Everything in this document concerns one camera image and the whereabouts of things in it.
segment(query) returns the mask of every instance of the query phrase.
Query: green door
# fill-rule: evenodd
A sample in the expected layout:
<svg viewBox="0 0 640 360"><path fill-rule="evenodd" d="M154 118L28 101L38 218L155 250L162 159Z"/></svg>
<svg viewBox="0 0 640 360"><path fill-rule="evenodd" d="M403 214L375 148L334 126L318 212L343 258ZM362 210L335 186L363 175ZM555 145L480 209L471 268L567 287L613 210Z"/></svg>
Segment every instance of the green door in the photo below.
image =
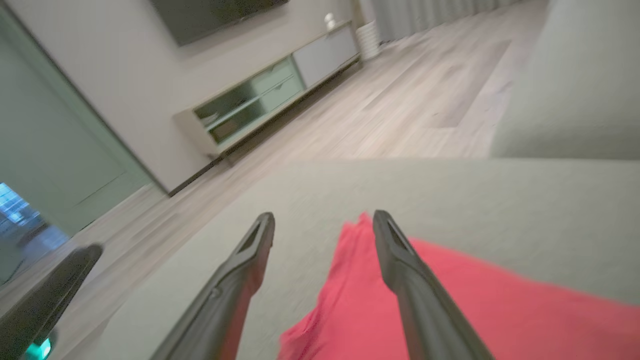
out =
<svg viewBox="0 0 640 360"><path fill-rule="evenodd" d="M73 235L150 179L0 6L0 182Z"/></svg>

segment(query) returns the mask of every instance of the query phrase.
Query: tv cabinet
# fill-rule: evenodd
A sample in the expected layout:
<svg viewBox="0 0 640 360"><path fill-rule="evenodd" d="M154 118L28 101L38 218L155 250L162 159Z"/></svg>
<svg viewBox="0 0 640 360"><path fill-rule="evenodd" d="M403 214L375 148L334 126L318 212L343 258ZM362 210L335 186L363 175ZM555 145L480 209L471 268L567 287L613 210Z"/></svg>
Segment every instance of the tv cabinet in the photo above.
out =
<svg viewBox="0 0 640 360"><path fill-rule="evenodd" d="M351 22L343 22L173 119L213 160L359 59Z"/></svg>

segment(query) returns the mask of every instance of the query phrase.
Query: television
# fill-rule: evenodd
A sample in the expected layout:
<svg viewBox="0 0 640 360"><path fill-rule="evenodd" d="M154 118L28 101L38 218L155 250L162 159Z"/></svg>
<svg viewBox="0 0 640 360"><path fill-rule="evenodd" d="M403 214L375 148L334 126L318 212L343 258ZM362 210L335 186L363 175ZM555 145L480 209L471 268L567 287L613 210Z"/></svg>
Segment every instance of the television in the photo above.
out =
<svg viewBox="0 0 640 360"><path fill-rule="evenodd" d="M151 0L178 43L186 45L289 0Z"/></svg>

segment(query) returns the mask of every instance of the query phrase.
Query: white vase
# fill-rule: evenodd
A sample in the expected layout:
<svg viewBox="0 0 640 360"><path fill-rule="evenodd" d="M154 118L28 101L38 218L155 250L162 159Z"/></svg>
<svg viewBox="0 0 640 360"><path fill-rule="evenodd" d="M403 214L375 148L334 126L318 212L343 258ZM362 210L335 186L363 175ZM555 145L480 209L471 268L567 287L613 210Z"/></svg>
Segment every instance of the white vase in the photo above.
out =
<svg viewBox="0 0 640 360"><path fill-rule="evenodd" d="M372 21L356 30L356 37L360 45L360 56L363 60L373 59L380 55L380 34L376 22Z"/></svg>

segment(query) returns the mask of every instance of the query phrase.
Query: wooden floor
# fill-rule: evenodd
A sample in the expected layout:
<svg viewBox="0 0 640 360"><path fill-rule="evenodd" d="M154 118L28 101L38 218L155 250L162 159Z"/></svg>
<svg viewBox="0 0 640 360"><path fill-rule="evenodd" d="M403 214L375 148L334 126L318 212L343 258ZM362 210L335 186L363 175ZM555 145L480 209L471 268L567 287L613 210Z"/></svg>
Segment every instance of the wooden floor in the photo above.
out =
<svg viewBox="0 0 640 360"><path fill-rule="evenodd" d="M105 253L60 322L52 359L86 359L132 290L221 209L270 172L309 160L484 157L544 24L530 0L400 40L348 70L171 199L152 186L0 291L6 311L74 247Z"/></svg>

